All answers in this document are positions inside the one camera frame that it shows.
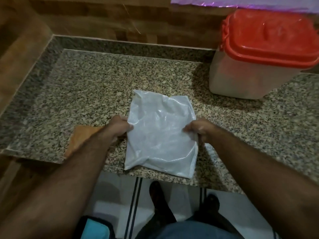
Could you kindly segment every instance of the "plastic container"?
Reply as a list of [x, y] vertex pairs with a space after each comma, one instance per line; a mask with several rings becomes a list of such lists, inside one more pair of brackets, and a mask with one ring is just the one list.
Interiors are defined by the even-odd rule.
[[295, 13], [242, 9], [222, 23], [209, 73], [212, 93], [260, 99], [319, 62], [312, 21]]

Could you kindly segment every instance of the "container lid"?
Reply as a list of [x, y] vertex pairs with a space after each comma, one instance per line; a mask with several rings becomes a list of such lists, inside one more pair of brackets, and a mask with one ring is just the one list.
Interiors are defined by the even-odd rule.
[[235, 60], [301, 69], [319, 62], [319, 36], [301, 14], [241, 9], [222, 32], [221, 48]]

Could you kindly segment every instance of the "granite countertop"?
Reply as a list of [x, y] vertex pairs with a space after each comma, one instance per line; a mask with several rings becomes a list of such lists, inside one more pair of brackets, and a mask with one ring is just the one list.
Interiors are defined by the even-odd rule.
[[[17, 116], [17, 109], [9, 107], [2, 117], [2, 132], [7, 129], [14, 134], [3, 153], [62, 163], [75, 125], [101, 126], [116, 114], [127, 116], [133, 89], [141, 89], [168, 96], [187, 95], [197, 117], [208, 118], [318, 181], [319, 76], [303, 73], [261, 100], [242, 100], [209, 91], [209, 65], [64, 49], [41, 85], [30, 86], [29, 95], [34, 98], [26, 101], [30, 108], [21, 125], [9, 127], [8, 120]], [[192, 179], [138, 166], [124, 171], [125, 152], [126, 141], [122, 140], [111, 149], [104, 169], [242, 193], [208, 144], [199, 150]]]

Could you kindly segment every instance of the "tiled floor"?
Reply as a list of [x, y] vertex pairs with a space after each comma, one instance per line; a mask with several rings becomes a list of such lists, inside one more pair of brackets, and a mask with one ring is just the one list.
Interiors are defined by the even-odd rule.
[[[111, 222], [117, 238], [134, 239], [154, 214], [149, 196], [151, 182], [150, 179], [102, 172], [85, 214]], [[219, 212], [245, 239], [279, 238], [244, 195], [167, 182], [160, 184], [177, 221], [192, 216], [205, 195], [214, 193], [220, 201]]]

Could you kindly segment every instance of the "hairy arm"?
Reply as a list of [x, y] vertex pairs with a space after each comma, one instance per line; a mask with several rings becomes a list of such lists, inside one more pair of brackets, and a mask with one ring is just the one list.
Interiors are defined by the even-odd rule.
[[185, 127], [210, 143], [238, 185], [282, 238], [319, 237], [319, 186], [206, 119]]
[[0, 238], [67, 238], [81, 217], [112, 141], [131, 126], [120, 116], [93, 134], [0, 227]]

